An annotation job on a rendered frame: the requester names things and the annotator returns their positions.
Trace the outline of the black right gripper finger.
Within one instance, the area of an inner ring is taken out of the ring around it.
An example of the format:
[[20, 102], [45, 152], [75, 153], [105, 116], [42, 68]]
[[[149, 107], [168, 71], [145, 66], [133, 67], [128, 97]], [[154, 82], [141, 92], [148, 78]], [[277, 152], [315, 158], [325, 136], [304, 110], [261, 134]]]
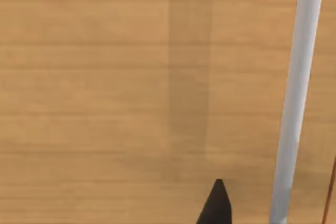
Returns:
[[216, 179], [196, 224], [233, 224], [232, 206], [222, 179]]

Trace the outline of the wooden door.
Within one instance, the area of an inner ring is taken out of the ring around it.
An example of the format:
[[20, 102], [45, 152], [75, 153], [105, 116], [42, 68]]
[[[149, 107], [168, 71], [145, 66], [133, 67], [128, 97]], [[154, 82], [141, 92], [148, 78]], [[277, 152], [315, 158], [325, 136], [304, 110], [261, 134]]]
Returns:
[[268, 224], [297, 0], [0, 0], [0, 224]]

